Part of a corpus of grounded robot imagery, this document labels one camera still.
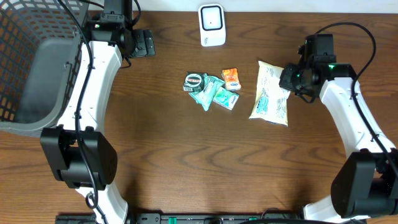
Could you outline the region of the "orange small packet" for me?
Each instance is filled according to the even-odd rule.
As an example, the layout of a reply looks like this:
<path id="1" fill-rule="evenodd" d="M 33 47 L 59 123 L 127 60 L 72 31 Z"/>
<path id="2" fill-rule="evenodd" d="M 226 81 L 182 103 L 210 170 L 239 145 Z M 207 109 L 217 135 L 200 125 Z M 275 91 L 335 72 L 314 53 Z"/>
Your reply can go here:
<path id="1" fill-rule="evenodd" d="M 239 81 L 238 70 L 236 68 L 230 68 L 222 70 L 221 73 L 224 78 L 225 88 L 229 91 L 238 91 L 241 89 L 241 83 Z"/>

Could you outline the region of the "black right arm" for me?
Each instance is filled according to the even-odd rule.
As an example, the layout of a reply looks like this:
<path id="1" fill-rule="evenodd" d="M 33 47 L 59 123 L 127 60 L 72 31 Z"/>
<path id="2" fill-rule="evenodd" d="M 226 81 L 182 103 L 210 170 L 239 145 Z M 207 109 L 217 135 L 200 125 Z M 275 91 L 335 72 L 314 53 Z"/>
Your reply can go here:
<path id="1" fill-rule="evenodd" d="M 346 223 L 397 214 L 397 148 L 365 103 L 358 74 L 350 64 L 336 61 L 331 34 L 307 36 L 298 54 L 299 62 L 283 69 L 279 85 L 307 103 L 320 99 L 347 157 L 330 195 L 304 206 L 304 219 Z"/>

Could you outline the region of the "yellow snack bag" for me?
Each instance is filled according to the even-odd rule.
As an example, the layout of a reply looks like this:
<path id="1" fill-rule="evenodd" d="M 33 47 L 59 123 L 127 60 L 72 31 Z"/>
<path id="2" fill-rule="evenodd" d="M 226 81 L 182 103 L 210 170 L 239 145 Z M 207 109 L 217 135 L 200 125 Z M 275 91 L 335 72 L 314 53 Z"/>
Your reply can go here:
<path id="1" fill-rule="evenodd" d="M 256 99 L 249 119 L 263 119 L 288 126 L 287 100 L 290 91 L 279 86 L 283 68 L 258 61 Z"/>

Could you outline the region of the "green tissue pack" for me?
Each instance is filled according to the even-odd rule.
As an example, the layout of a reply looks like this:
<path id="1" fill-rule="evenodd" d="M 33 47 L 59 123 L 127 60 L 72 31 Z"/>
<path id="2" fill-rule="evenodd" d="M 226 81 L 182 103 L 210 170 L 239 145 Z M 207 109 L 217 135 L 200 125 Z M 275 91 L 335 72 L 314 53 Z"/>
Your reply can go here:
<path id="1" fill-rule="evenodd" d="M 213 98 L 213 102 L 228 110 L 232 110 L 238 99 L 239 95 L 237 93 L 219 87 Z"/>

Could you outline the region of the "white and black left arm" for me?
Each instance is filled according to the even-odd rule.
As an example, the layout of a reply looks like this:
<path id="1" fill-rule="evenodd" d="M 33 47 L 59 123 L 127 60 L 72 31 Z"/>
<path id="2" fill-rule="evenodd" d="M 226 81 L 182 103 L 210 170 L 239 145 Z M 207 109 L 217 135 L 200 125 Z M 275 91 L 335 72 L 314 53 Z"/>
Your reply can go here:
<path id="1" fill-rule="evenodd" d="M 56 127 L 45 128 L 40 144 L 53 176 L 84 196 L 93 223 L 127 223 L 129 205 L 114 178 L 118 155 L 104 136 L 106 107 L 122 61 L 153 56 L 152 31 L 125 21 L 88 21 L 81 34 L 81 64 L 72 95 Z"/>

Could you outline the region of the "round label dark packet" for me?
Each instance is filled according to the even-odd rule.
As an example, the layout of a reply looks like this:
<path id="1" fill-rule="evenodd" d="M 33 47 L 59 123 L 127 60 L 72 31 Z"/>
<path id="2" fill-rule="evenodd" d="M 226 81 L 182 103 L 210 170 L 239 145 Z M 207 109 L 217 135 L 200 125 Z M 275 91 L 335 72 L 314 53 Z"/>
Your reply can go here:
<path id="1" fill-rule="evenodd" d="M 183 91 L 200 92 L 205 87 L 207 73 L 187 72 L 183 84 Z"/>

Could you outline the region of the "teal snack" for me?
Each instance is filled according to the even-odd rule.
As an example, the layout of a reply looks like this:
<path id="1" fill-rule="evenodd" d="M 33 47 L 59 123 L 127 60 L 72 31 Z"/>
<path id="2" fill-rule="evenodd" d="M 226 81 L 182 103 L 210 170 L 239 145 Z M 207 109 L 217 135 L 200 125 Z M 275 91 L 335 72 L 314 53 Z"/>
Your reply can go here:
<path id="1" fill-rule="evenodd" d="M 224 85 L 224 81 L 222 79 L 215 76 L 206 76 L 204 89 L 199 92 L 191 92 L 189 95 L 197 104 L 202 105 L 205 111 L 208 111 L 216 92 L 222 85 Z"/>

